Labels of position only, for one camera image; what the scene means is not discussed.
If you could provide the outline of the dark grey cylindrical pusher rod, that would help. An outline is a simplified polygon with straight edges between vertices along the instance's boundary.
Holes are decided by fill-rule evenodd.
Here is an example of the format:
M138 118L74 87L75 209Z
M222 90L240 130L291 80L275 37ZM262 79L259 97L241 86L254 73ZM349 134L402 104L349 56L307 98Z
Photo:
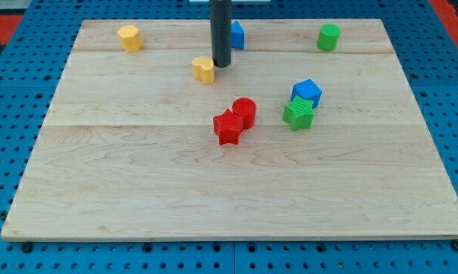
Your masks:
M231 64L231 0L210 0L212 58L216 67Z

